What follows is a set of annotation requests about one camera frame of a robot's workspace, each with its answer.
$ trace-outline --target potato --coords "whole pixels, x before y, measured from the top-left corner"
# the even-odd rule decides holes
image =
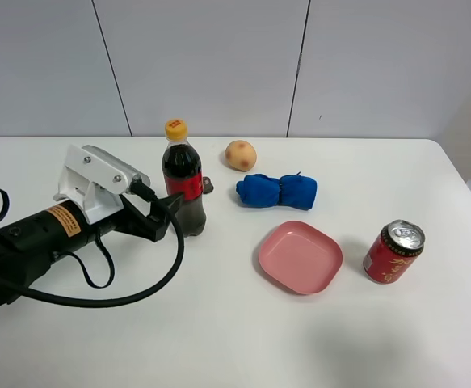
[[[249,171],[257,162],[257,152],[247,141],[236,140],[228,144],[225,151],[228,164],[240,171]]]

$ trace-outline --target yellow bottle cap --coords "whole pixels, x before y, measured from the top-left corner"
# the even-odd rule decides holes
[[[181,119],[169,120],[165,123],[165,134],[169,140],[183,140],[187,137],[187,124]]]

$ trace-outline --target orange warning label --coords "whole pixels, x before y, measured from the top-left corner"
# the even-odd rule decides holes
[[[52,208],[48,208],[46,211],[57,218],[61,225],[63,225],[63,228],[65,228],[65,232],[68,234],[68,237],[72,237],[75,234],[81,233],[81,226],[79,226],[74,215],[69,212],[67,208],[56,205]]]

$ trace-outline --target can lid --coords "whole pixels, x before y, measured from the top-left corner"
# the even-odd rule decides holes
[[[388,236],[400,248],[419,250],[426,242],[422,229],[404,220],[395,220],[388,225]]]
[[[187,137],[187,124],[181,119],[172,119],[165,123],[167,139],[180,141]]]

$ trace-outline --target red bottle label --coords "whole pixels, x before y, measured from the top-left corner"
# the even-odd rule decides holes
[[[184,192],[185,200],[194,200],[203,194],[203,175],[199,173],[185,180],[177,180],[165,175],[165,185],[167,186],[168,195]]]

